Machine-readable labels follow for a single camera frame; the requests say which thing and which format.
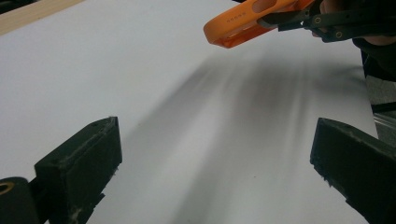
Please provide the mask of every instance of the human hand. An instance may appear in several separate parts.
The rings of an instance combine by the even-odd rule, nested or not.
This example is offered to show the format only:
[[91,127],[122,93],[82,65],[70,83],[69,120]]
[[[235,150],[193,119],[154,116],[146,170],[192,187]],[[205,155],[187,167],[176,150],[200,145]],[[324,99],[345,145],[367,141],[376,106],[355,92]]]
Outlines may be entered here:
[[[320,4],[320,13],[325,14],[344,10],[346,8],[346,2],[346,0],[323,0]],[[396,43],[396,36],[375,35],[365,36],[363,38],[370,44],[377,46]]]

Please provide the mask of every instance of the white surface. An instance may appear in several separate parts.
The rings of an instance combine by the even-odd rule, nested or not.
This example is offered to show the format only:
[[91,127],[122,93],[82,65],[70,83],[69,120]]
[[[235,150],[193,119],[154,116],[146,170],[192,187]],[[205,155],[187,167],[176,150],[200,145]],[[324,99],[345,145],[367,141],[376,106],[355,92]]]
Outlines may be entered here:
[[0,178],[118,116],[123,164],[89,223],[365,223],[309,163],[319,117],[376,136],[359,50],[304,30],[207,44],[231,6],[87,0],[0,36]]

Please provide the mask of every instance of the brass screw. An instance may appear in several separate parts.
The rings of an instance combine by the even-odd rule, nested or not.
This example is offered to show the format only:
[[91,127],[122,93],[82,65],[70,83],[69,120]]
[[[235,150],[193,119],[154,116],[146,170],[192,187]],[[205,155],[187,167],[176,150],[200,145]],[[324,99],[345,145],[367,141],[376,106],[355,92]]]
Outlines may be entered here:
[[343,33],[342,32],[337,32],[336,34],[335,34],[335,37],[337,37],[337,38],[341,38],[343,36]]
[[15,184],[12,182],[0,183],[0,195],[5,194],[14,188]]
[[315,23],[321,23],[321,18],[320,17],[316,17],[315,18]]

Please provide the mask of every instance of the orange object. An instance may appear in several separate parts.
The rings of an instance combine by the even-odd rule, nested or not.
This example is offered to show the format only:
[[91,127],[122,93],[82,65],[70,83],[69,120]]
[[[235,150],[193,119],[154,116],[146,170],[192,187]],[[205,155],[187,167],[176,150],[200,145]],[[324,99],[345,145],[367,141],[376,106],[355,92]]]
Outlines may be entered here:
[[275,29],[259,25],[259,18],[275,12],[301,10],[314,1],[247,0],[209,21],[204,32],[210,44],[230,49]]

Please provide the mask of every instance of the wooden strip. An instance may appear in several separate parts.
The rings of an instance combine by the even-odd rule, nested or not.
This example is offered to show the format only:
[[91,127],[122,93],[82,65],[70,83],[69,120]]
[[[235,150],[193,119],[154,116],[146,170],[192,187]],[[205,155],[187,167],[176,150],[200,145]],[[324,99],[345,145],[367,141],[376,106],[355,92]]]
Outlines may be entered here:
[[71,7],[84,0],[41,0],[0,15],[0,35]]

